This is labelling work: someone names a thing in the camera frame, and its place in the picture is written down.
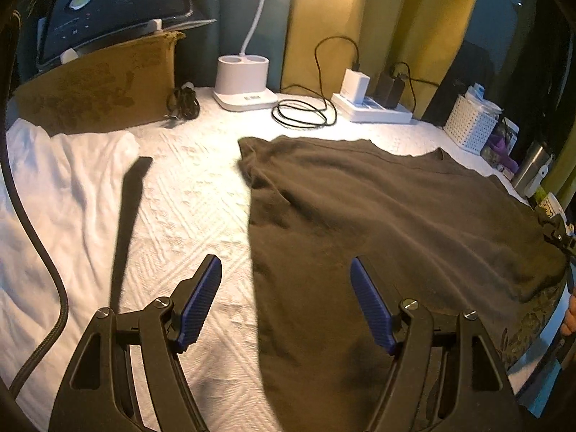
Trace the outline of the person left hand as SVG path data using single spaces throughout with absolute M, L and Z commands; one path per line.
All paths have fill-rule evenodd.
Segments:
M 561 324 L 561 334 L 564 337 L 569 337 L 571 334 L 576 333 L 576 297 L 575 293 L 571 293 L 569 297 L 568 307 L 566 309 L 563 322 Z

